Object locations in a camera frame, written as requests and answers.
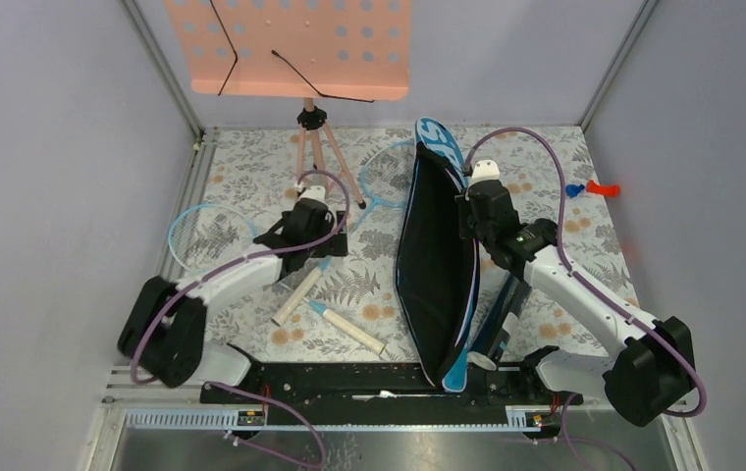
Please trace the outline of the blue sport racket bag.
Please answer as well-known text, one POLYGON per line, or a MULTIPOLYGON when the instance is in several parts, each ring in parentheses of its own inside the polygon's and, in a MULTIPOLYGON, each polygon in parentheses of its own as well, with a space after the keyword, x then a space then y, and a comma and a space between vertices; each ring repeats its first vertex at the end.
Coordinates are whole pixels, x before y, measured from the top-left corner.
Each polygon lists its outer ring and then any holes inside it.
POLYGON ((395 262, 395 286, 422 373, 434 388, 461 393, 480 284, 479 247, 459 233, 457 198, 467 188, 464 159, 450 130, 414 124, 410 170, 395 262))

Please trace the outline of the light blue racket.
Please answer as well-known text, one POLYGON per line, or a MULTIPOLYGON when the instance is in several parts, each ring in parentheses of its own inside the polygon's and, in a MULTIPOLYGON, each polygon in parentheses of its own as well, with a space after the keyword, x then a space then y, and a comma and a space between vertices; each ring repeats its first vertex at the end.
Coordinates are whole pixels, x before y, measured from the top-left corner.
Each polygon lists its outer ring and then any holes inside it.
MULTIPOLYGON (((408 144, 407 140, 391 144, 376 152, 362 167, 359 184, 370 202, 347 231, 348 236, 363 226, 377 209, 404 206, 409 188, 408 160, 412 157, 412 147, 408 147, 408 144)), ((334 257, 328 256, 307 274, 271 318, 274 325, 281 327, 286 322, 333 260, 334 257)))
MULTIPOLYGON (((221 204, 198 204, 186 209, 171 224, 168 246, 174 259, 189 273, 208 271, 240 255, 257 237, 253 223, 232 207, 221 204)), ((313 268, 272 317, 282 326, 300 303, 307 304, 321 319, 356 340, 377 355, 382 355, 386 344, 365 333, 352 322, 308 296, 320 280, 328 261, 313 268)))

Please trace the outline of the black shuttlecock tube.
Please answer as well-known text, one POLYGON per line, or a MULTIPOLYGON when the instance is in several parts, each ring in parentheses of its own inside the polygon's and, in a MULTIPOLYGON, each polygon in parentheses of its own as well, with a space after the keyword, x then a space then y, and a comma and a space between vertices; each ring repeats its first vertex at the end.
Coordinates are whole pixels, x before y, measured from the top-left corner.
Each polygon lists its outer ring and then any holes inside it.
POLYGON ((515 276, 506 277, 469 348, 469 363, 488 371, 498 369, 531 290, 531 286, 515 276))

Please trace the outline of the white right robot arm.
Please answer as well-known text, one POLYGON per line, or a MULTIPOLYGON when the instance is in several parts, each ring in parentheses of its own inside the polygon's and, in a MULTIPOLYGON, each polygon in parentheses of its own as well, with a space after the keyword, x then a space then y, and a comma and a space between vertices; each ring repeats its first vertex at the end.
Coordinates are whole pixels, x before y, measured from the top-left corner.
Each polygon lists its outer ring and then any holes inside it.
POLYGON ((606 400, 620 416, 646 426, 689 393, 694 414, 707 404, 695 367, 689 328, 664 321, 618 297, 566 255, 560 227, 549 219, 522 224, 499 180, 472 184, 455 199, 459 233, 479 242, 499 267, 572 315, 606 351, 604 356, 542 348, 519 379, 521 394, 543 404, 557 392, 606 400))

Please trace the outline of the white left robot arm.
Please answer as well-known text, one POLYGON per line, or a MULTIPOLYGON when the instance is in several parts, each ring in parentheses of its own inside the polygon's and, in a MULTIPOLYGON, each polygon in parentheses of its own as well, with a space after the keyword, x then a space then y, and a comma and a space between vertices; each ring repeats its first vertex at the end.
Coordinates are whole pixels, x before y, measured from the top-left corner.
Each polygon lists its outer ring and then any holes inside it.
POLYGON ((170 241, 185 273, 141 287, 117 340, 136 384, 176 388, 200 370, 239 403, 258 397, 261 378, 232 347, 205 351, 208 317, 300 270, 310 259, 345 256, 347 210, 331 209, 314 189, 300 196, 265 232, 241 213, 216 204, 188 208, 170 241))

